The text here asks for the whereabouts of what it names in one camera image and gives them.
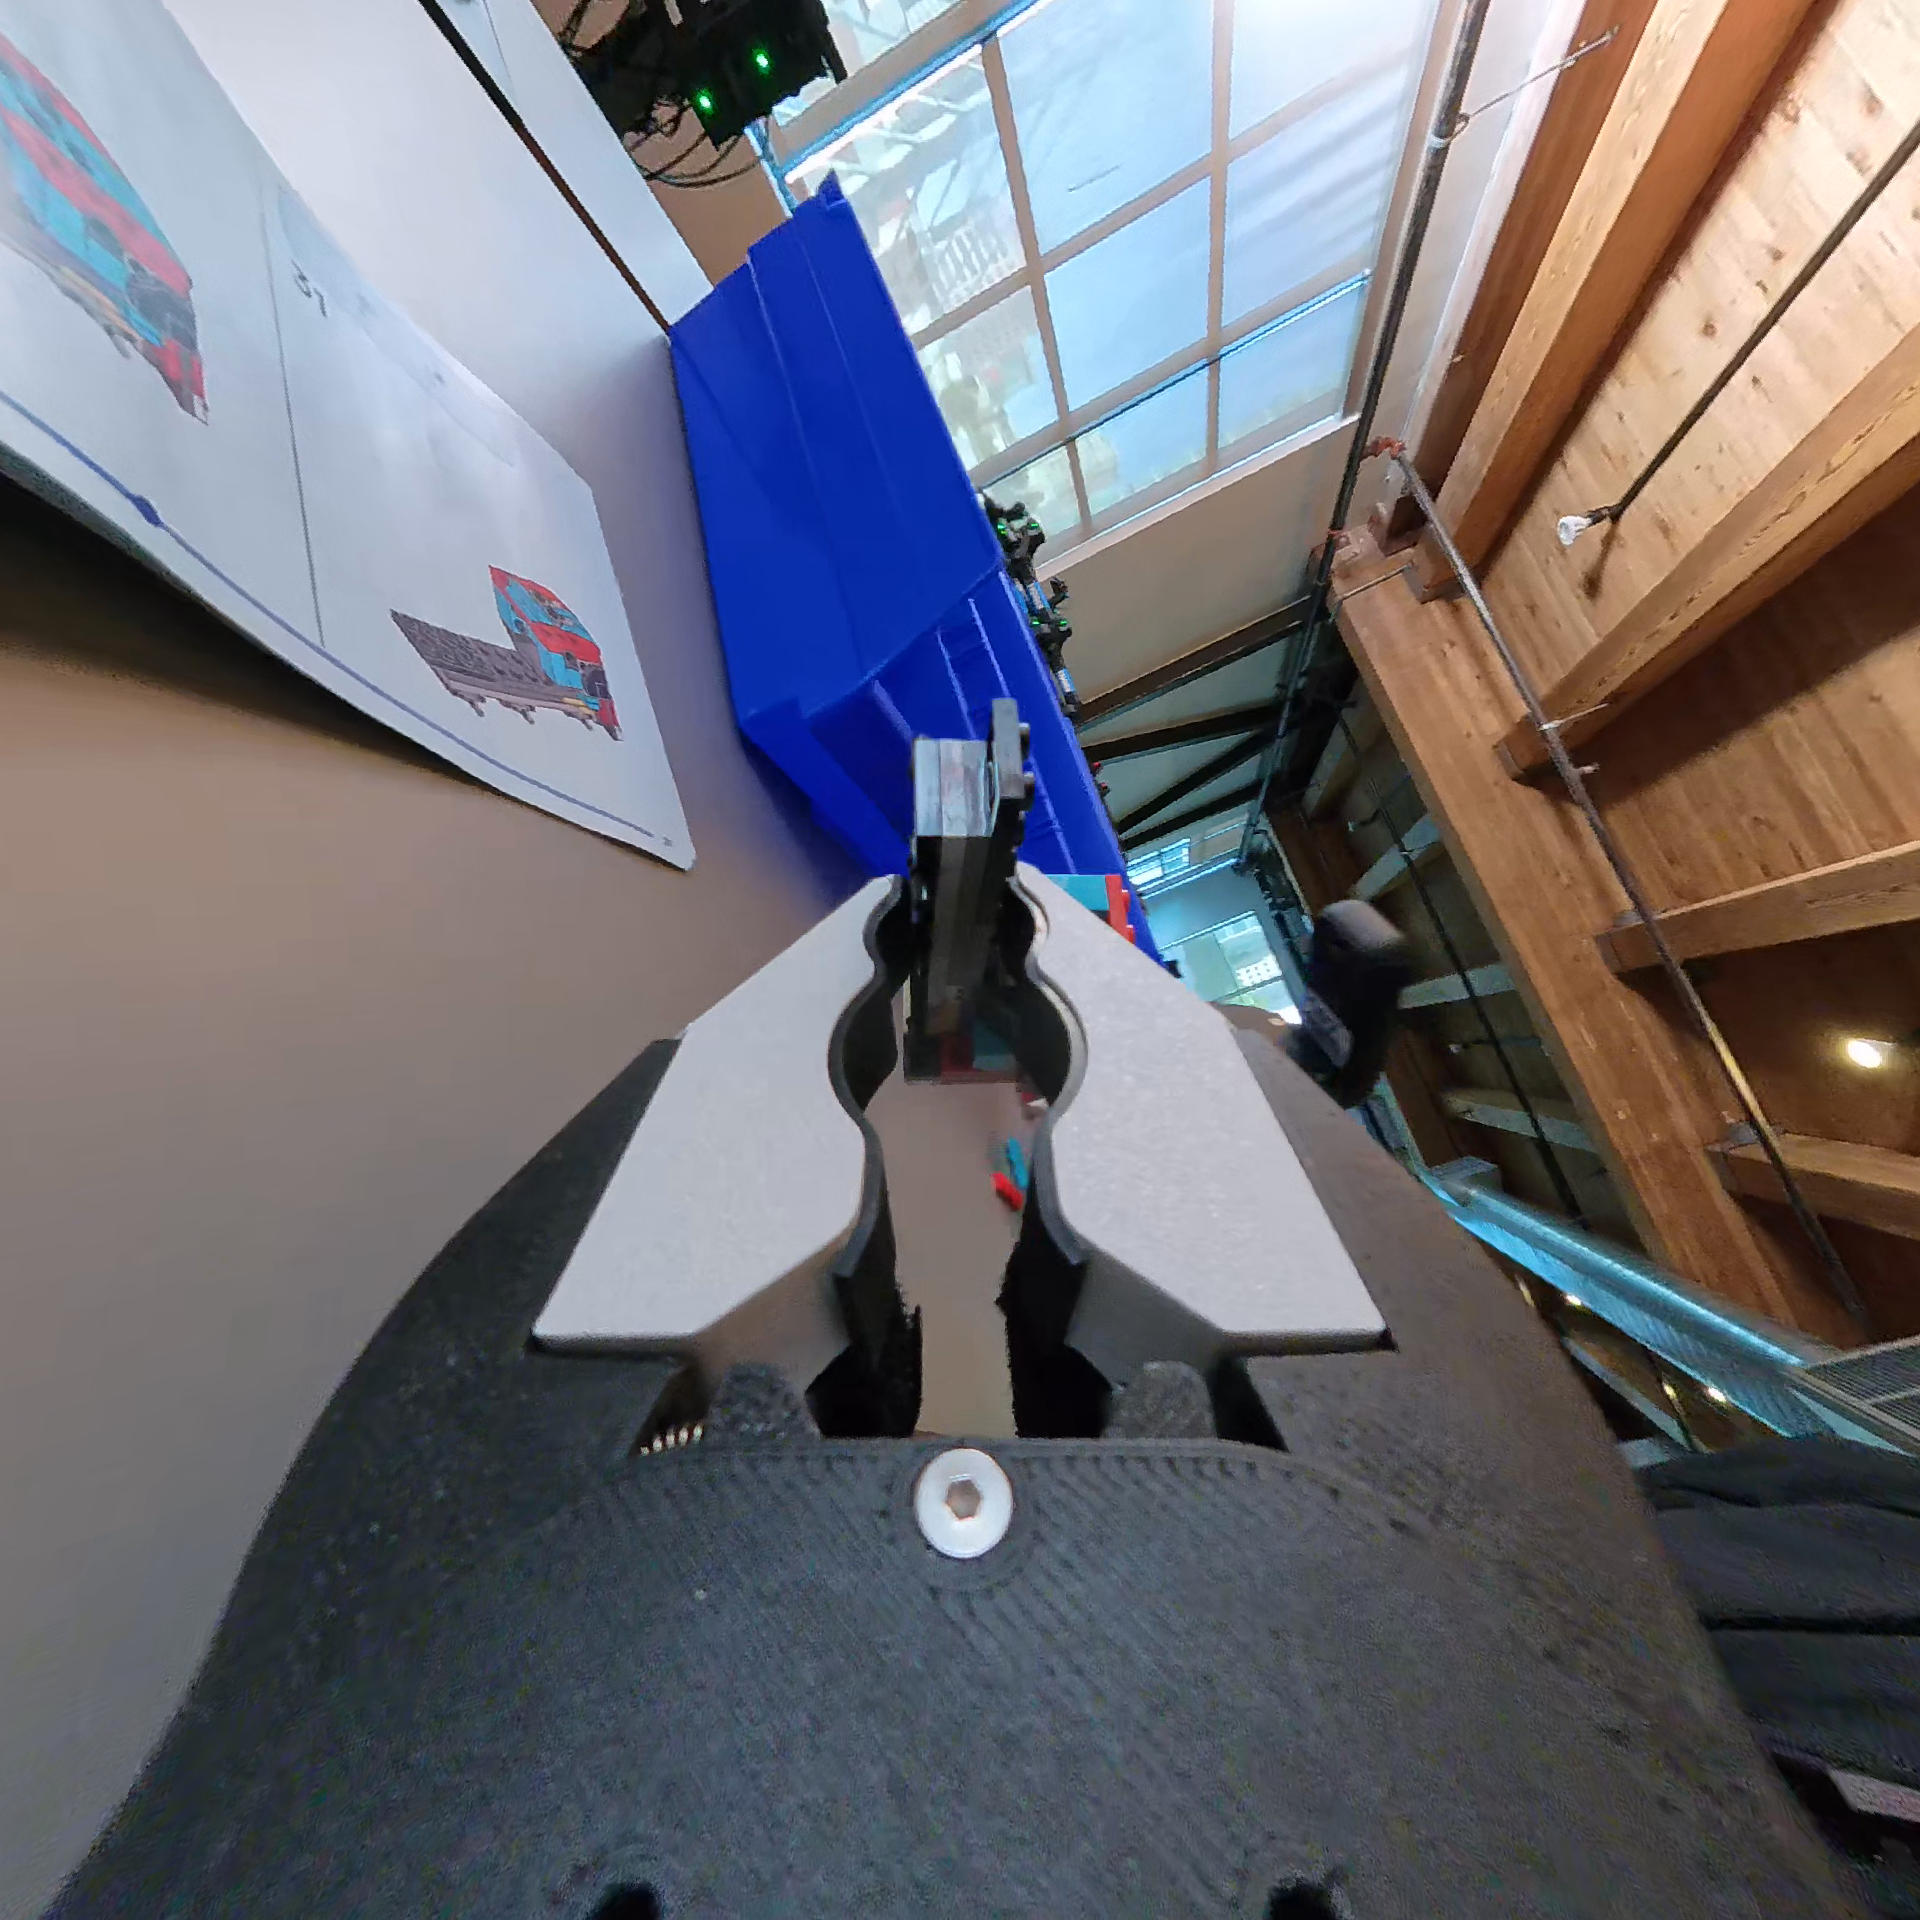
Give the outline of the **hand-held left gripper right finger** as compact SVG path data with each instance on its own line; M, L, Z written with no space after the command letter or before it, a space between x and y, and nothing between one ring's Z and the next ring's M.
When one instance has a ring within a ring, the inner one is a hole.
M1233 1024L1017 863L995 1032L1038 1090L1000 1285L1025 1435L1096 1435L1151 1364L1381 1351L1383 1311Z

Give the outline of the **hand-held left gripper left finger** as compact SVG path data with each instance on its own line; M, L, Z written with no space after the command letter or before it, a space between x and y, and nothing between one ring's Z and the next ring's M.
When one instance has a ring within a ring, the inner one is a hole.
M821 1430L917 1430L922 1311L897 1281L869 1104L901 1065L903 879L869 879L685 1024L533 1336L778 1368Z

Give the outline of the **red teal grey brick model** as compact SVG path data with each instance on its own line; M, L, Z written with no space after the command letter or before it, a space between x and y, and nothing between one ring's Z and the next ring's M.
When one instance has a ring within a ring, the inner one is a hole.
M903 877L903 1036L914 1084L1026 1080L1049 1100L1114 1104L1139 1084L1139 970L1122 877L1020 873L1037 769L1032 725L995 698L979 736L914 743Z

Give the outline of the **blue plastic bin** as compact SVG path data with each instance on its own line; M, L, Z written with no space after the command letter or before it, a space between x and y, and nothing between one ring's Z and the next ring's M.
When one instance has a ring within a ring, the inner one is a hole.
M1010 698L1037 774L1020 852L1106 891L1118 832L836 178L668 346L745 743L887 877L909 867L914 743L984 736Z

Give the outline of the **grey desk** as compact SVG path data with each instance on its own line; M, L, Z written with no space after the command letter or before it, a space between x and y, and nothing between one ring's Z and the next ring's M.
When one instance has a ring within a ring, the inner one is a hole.
M745 750L656 202L587 233L425 5L184 5L348 257L593 487L694 867L471 784L3 487L3 1915L179 1708L322 1402L636 1052L854 883Z

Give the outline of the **thin metal sprinkler pipe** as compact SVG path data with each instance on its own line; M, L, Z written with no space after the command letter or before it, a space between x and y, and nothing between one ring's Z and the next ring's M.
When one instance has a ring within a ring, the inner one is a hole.
M1727 1037L1727 1032L1718 1028L1711 1003L1701 998L1694 975L1687 970L1684 954L1670 946L1666 933L1658 933L1658 914L1646 901L1646 887L1640 879L1640 873L1631 867L1631 859L1624 856L1619 848L1619 835L1611 832L1611 825L1604 819L1596 798L1591 798L1591 784L1586 776L1579 774L1579 764L1570 762L1570 750L1563 743L1563 720L1547 719L1547 706L1541 698L1541 691L1530 684L1516 645L1508 643L1508 635L1500 629L1469 559L1461 555L1452 532L1440 523L1436 514L1436 501L1432 491L1423 487L1423 481L1418 475L1418 462L1403 446L1403 441L1398 434L1381 434L1374 430L1370 445L1366 445L1366 456L1381 456L1387 460L1402 481L1403 481L1403 491L1411 491L1428 532L1436 535L1440 550L1443 550L1443 561L1452 569L1452 584L1464 592L1469 608L1475 609L1475 621L1483 626L1489 643L1494 645L1494 658L1508 672L1508 680L1516 684L1520 702L1522 702L1522 719L1535 735L1535 743L1547 750L1547 764L1554 769L1558 784L1566 789L1566 802L1579 810L1582 825L1591 830L1596 835L1596 848L1604 852L1604 859L1611 863L1625 904L1633 907L1641 933L1649 936L1649 946L1653 946L1653 965L1658 970L1666 970L1666 982L1670 992L1680 995L1684 1011L1690 1014L1690 1024L1697 1028L1697 1036L1707 1037L1713 1063L1718 1063L1718 1076L1727 1080L1744 1126L1755 1131L1755 1142L1762 1147L1762 1158L1766 1167L1777 1175L1780 1190L1784 1190L1784 1203L1797 1216L1797 1225L1805 1228L1816 1260L1825 1264L1825 1277L1834 1281L1834 1293L1841 1301L1841 1307L1847 1311L1847 1319L1857 1323L1857 1332L1871 1336L1871 1311L1861 1298L1861 1285L1857 1277L1847 1271L1834 1234L1825 1228L1821 1212L1812 1209L1810 1195L1801 1190L1801 1179L1789 1170L1789 1158L1784 1158L1784 1147L1780 1147L1780 1131L1769 1122L1735 1044Z

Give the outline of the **black equipment with green lights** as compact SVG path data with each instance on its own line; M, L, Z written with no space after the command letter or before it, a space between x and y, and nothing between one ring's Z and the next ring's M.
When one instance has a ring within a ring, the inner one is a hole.
M1067 669L1067 639L1071 639L1071 620L1065 614L1067 584L1061 573L1045 579L1038 569L1038 550L1049 544L1049 532L1025 501L1000 502L993 491L976 491L976 502L995 532L1005 573L1020 597L1020 614L1037 645L1037 658L1045 667L1045 678L1051 684L1051 698L1065 720L1079 720L1085 698Z

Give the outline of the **black rod with white spotlights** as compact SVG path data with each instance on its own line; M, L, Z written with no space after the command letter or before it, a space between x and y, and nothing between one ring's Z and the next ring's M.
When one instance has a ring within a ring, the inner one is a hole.
M1619 523L1619 514L1633 507L1633 501L1670 462L1670 456L1690 441L1690 430L1707 419L1713 400L1738 380L1738 371L1750 366L1750 355L1769 342L1769 333L1784 322L1792 302L1812 284L1812 276L1825 269L1825 260L1841 248L1841 240L1861 227L1861 219L1881 202L1881 195L1894 187L1894 178L1911 159L1916 159L1916 122L1902 134L1902 141L1870 173L1870 181L1857 189L1857 196L1846 206L1846 215L1834 222L1834 228L1812 245L1812 255L1797 265L1797 273L1766 304L1762 322L1742 335L1742 346L1731 351L1731 360L1707 380L1707 387L1680 415L1680 423L1666 430L1666 441L1653 446L1653 456L1641 462L1641 470L1619 491L1619 501L1554 520L1558 548L1570 548L1574 540L1582 540L1596 528Z

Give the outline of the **black ceiling pipe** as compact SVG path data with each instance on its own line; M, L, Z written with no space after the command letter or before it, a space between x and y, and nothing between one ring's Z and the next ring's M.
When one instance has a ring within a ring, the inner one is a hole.
M1464 96L1469 96L1469 81L1471 81L1471 68L1475 68L1475 52L1481 52L1481 40L1483 40L1489 10L1490 10L1490 5L1464 5L1461 22L1456 22L1448 75L1443 75L1443 87L1440 87L1432 120L1428 120L1428 134L1423 134L1423 149L1419 149L1419 178L1418 178L1418 189L1411 189L1411 206L1403 215L1403 228L1402 228L1402 240L1398 240L1394 276L1387 276L1387 294L1383 294L1383 310L1381 310L1381 323L1375 323L1375 346L1374 346L1366 383L1362 383L1362 400L1356 400L1354 445L1350 445L1342 483L1338 483L1338 494L1332 494L1329 532L1326 532L1316 559L1312 559L1312 569L1311 569L1311 609L1300 620L1300 643L1288 653L1288 667L1284 667L1284 678L1282 678L1282 713L1279 713L1274 736L1263 752L1263 774L1256 774L1256 789L1255 789L1255 802L1248 802L1248 811L1245 811L1245 825L1242 825L1242 839L1239 839L1239 852L1233 852L1233 873L1255 867L1255 839L1263 832L1266 798L1268 798L1268 784L1279 776L1279 762L1282 762L1282 750L1284 750L1292 711L1300 706L1316 629L1326 626L1326 614L1329 614L1338 540L1350 528L1354 491L1356 491L1356 481L1362 481L1362 462L1370 456L1366 446L1374 441L1374 419L1375 419L1383 378L1387 378L1387 366L1394 366L1394 349L1398 349L1398 335L1402 335L1402 323L1403 323L1403 310L1410 310L1411 276L1418 276L1418 265L1419 265L1428 219L1432 219L1432 206L1436 206L1436 195L1440 195L1440 181L1443 181L1443 170L1448 170L1452 134L1461 130L1461 109L1464 109Z

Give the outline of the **person's dark jacket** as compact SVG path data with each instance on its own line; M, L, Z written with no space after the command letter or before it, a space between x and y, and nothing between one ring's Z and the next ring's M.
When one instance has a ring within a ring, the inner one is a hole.
M1871 1915L1916 1915L1916 1461L1777 1435L1633 1466L1766 1757Z

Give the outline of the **large paned window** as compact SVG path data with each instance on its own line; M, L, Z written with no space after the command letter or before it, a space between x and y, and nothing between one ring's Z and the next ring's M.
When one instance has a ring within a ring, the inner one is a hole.
M775 109L979 491L1067 550L1354 413L1440 5L825 5Z

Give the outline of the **white instruction booklet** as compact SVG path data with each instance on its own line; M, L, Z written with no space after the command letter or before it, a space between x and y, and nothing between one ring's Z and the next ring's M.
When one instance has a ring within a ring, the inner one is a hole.
M452 769L694 863L587 483L166 5L3 5L3 470Z

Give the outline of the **silver spiral air duct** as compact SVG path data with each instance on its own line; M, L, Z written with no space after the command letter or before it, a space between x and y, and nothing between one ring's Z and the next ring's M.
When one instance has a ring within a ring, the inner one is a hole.
M1792 1389L1801 1364L1841 1348L1718 1301L1641 1253L1508 1195L1500 1167L1483 1158L1428 1167L1387 1085L1375 1085L1362 1117L1452 1223L1500 1257L1570 1364L1670 1453L1834 1435L1916 1461Z

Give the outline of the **duct vent grille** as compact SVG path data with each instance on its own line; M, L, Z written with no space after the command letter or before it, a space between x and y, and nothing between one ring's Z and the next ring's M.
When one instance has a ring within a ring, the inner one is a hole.
M1792 1389L1837 1418L1916 1455L1916 1336L1801 1364Z

